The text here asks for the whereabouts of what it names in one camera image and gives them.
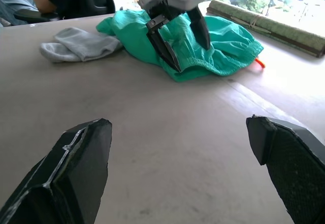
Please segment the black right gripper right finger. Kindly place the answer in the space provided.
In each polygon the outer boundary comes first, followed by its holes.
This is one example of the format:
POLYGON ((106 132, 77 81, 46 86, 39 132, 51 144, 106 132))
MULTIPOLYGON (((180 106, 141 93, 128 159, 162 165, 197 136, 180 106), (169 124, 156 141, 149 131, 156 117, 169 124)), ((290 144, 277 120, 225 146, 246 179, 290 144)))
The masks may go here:
POLYGON ((249 143, 294 223, 324 223, 324 144, 307 128, 252 115, 249 143))

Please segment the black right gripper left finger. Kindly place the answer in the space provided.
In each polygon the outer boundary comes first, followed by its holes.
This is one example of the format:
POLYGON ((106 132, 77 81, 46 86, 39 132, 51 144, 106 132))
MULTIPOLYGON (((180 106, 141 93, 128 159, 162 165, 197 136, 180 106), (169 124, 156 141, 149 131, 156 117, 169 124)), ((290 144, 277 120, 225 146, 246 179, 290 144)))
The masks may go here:
POLYGON ((65 131, 1 208, 1 223, 94 223, 108 179, 112 123, 65 131))

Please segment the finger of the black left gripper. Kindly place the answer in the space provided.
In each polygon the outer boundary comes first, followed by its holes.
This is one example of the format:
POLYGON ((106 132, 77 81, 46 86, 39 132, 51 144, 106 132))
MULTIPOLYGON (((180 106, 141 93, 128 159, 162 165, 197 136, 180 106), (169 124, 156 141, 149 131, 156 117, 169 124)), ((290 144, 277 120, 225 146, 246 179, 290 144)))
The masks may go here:
POLYGON ((188 16, 191 21, 190 28, 197 43, 205 50, 209 50, 211 47, 209 31, 205 18, 199 10, 199 7, 196 6, 192 10, 188 11, 188 16))
POLYGON ((147 38, 160 58, 162 58, 172 69, 177 72, 181 72, 180 64, 175 52, 170 44, 164 41, 159 33, 159 29, 168 22, 169 20, 162 14, 151 19, 146 24, 148 29, 147 38))

